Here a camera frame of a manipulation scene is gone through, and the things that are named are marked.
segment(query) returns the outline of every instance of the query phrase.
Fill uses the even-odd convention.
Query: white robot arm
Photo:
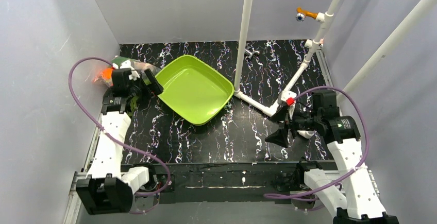
[[[301,130],[317,131],[324,138],[334,157],[340,175],[351,174],[342,181],[345,195],[334,185],[315,193],[328,209],[333,223],[399,223],[396,216],[387,215],[365,164],[356,167],[363,154],[360,133],[354,119],[350,116],[340,116],[334,91],[317,91],[313,93],[312,98],[313,110],[303,113],[295,111],[294,100],[287,101],[290,111],[285,121],[278,131],[265,140],[284,146],[288,144],[286,141],[289,130],[292,131],[293,137]],[[310,189],[332,184],[316,161],[306,160],[298,163],[293,173],[293,181],[296,187],[306,185]]]
[[[150,81],[146,85],[143,77]],[[122,64],[112,72],[113,86],[103,97],[102,126],[96,152],[86,179],[77,181],[78,193],[87,212],[91,215],[129,212],[133,195],[144,185],[156,185],[151,168],[135,166],[127,173],[121,173],[123,147],[114,143],[105,133],[124,142],[131,119],[128,115],[129,102],[134,96],[153,92],[162,93],[150,70],[138,72],[130,65]]]

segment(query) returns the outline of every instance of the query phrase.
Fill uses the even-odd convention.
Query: black table surface
[[[304,40],[250,41],[260,51],[245,60],[241,91],[270,106],[289,82],[307,49]],[[139,59],[163,68],[182,55],[193,55],[233,82],[238,42],[187,42],[121,45],[120,56]],[[301,93],[325,85],[320,65],[313,57],[309,67],[292,88]],[[311,106],[310,97],[301,102]],[[330,160],[323,139],[316,133],[309,140],[289,135],[287,149],[264,141],[278,124],[256,108],[233,97],[211,121],[194,126],[159,98],[142,99],[132,116],[125,143],[156,154],[166,163],[232,163],[261,161]],[[148,157],[123,151],[123,164],[150,162]]]

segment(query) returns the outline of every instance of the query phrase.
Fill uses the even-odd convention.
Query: white pvc pipe
[[[340,0],[332,0],[331,5],[329,5],[328,11],[326,11],[326,13],[327,14],[334,14],[339,3],[340,3]]]
[[[235,93],[240,91],[241,71],[243,70],[244,51],[246,49],[247,32],[249,31],[250,12],[253,0],[244,0],[243,15],[241,17],[240,41],[238,44],[237,66],[235,71],[234,87]]]
[[[371,70],[385,58],[405,37],[405,35],[432,9],[437,0],[420,0],[417,5],[410,11],[405,19],[396,27],[383,44],[369,58],[366,64],[350,80],[344,88],[344,91],[350,93],[360,82],[366,78]],[[343,95],[338,95],[337,100],[343,100]]]
[[[296,71],[294,76],[291,78],[290,82],[285,87],[285,89],[284,89],[285,91],[289,91],[294,86],[294,84],[296,84],[297,80],[299,79],[299,77],[302,75],[302,73],[305,71],[305,69],[307,67],[308,67],[308,64],[305,62],[302,62],[300,64],[299,69]]]
[[[320,43],[320,40],[323,39],[326,32],[329,30],[332,24],[333,20],[333,14],[337,10],[337,7],[340,3],[340,0],[332,0],[331,4],[329,5],[328,11],[325,13],[325,22],[320,24],[320,28],[318,29],[317,35],[313,40],[313,45],[310,47],[308,53],[305,55],[304,60],[302,64],[300,65],[297,72],[294,74],[294,76],[291,78],[290,82],[285,87],[285,91],[289,91],[294,84],[296,84],[299,77],[302,75],[302,73],[305,71],[305,69],[308,67],[308,64],[311,62],[311,58],[313,57],[315,51],[318,48],[318,44]],[[271,108],[275,106],[279,106],[279,104],[276,101]]]
[[[256,109],[262,111],[264,114],[268,115],[268,116],[272,116],[273,114],[275,114],[274,112],[271,113],[270,108],[264,106],[263,104],[257,102],[256,100],[250,98],[249,96],[243,94],[243,92],[237,92],[234,94],[235,97],[244,100],[245,102],[251,104],[253,107],[255,107]]]

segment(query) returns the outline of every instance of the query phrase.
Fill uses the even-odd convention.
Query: lime green plastic tray
[[[155,77],[164,87],[158,97],[194,125],[216,116],[234,92],[228,79],[191,55],[175,59]]]

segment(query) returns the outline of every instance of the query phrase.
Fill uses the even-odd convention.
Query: gray wall
[[[0,0],[0,31],[1,222],[61,223],[94,130],[70,96],[68,72],[119,47],[94,0]],[[102,89],[90,80],[102,66],[74,76],[96,116]]]
[[[345,0],[325,53],[334,85],[345,87],[419,0]],[[369,127],[367,164],[381,199],[401,223],[435,223],[437,7],[352,92]],[[350,105],[344,114],[355,117]]]
[[[120,44],[238,40],[243,0],[96,0]],[[249,40],[306,39],[318,24],[297,6],[324,12],[331,0],[254,0]]]

